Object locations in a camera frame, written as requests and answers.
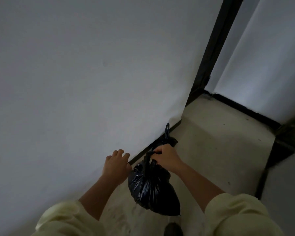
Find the dark shoe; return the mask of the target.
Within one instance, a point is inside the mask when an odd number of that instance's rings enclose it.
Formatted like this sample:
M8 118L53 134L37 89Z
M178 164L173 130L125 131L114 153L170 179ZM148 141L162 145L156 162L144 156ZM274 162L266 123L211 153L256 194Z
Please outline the dark shoe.
M175 222L167 224L163 236L184 236L181 226Z

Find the pale yellow right sleeve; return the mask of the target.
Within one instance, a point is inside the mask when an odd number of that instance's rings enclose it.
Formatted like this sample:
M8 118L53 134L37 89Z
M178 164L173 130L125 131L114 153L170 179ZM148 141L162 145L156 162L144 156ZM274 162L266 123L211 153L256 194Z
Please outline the pale yellow right sleeve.
M284 236L266 207L248 194L220 194L205 209L205 236Z

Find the black door frame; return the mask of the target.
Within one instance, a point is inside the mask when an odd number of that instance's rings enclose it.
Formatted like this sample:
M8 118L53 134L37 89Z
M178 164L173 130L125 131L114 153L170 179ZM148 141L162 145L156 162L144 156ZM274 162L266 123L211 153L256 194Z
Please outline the black door frame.
M212 70L244 0L223 0L185 107L205 93Z

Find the person's left hand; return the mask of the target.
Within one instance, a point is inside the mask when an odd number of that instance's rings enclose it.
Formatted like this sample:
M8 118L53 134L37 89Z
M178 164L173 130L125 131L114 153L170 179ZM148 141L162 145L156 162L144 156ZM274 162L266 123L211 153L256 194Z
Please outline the person's left hand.
M118 150L114 150L111 154L112 158L108 162L105 161L101 176L114 187L122 184L130 174L126 172L130 154L124 153L122 157L118 157L117 152Z

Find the pale yellow left sleeve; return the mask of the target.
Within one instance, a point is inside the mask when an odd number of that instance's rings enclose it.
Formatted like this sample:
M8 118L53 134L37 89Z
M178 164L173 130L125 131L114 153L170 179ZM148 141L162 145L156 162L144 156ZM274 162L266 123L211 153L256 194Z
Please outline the pale yellow left sleeve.
M31 236L106 236L106 232L103 224L76 200L60 202L47 209Z

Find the person's right hand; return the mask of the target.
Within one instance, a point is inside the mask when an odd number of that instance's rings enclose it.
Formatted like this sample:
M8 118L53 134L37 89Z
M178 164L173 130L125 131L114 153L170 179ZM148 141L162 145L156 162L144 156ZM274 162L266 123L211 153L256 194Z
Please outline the person's right hand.
M176 175L180 175L184 167L184 162L181 160L174 147L169 144L165 144L164 146L165 162L164 165L160 166Z

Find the person's right forearm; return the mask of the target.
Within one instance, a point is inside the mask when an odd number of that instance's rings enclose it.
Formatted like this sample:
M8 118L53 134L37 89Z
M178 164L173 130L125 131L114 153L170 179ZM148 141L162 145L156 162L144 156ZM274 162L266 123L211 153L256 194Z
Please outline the person's right forearm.
M173 172L185 184L203 212L205 212L209 202L211 202L213 198L225 193L222 189L184 162L180 162Z

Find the black baseboard strip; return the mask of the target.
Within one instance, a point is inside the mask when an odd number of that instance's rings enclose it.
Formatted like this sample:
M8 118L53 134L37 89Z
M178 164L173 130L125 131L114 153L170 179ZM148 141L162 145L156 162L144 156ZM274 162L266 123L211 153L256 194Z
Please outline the black baseboard strip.
M134 158L129 160L129 164L132 166L137 162L139 159L144 157L144 155L157 147L157 143L160 143L163 139L166 138L166 136L170 136L170 133L175 130L182 122L182 119L179 120L176 124L173 125L173 127L170 127L169 123L165 127L165 132L162 134L159 138L157 138L154 142L152 142L149 146L147 146L144 150L142 150L139 154L137 154Z
M214 99L226 104L227 106L232 107L232 108L248 115L249 117L252 117L253 119L259 121L260 123L268 126L272 131L277 131L282 126L280 123L278 123L278 122L276 122L276 121L274 121L262 114L254 112L254 111L248 109L247 107L244 107L243 105L236 103L235 101L230 100L220 94L213 94L213 93L210 93L206 90L204 90L203 94L208 95L209 97L214 98Z

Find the black plastic garbage bag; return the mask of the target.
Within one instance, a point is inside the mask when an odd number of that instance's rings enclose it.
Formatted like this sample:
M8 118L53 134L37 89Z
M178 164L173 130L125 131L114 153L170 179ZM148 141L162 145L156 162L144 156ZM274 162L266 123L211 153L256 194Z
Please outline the black plastic garbage bag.
M134 166L128 176L128 188L136 204L164 216L180 216L181 207L178 196L170 184L170 173L151 159L158 146L169 144L174 147L178 141L170 136L167 123L164 135L144 155L142 161Z

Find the person's left forearm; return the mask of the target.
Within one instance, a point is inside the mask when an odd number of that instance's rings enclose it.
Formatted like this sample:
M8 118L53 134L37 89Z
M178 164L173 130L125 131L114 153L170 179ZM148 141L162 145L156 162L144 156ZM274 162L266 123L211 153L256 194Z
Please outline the person's left forearm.
M99 221L110 196L127 177L127 174L102 174L98 181L78 201L88 214Z

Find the pale yellow sleeve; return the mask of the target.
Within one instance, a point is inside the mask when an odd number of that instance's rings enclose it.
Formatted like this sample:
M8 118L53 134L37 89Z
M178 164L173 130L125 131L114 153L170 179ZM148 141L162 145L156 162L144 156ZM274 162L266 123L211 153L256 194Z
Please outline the pale yellow sleeve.
M205 236L284 236L266 207L248 194L220 194L205 209Z
M31 236L106 236L106 232L103 224L76 200L60 202L47 209Z

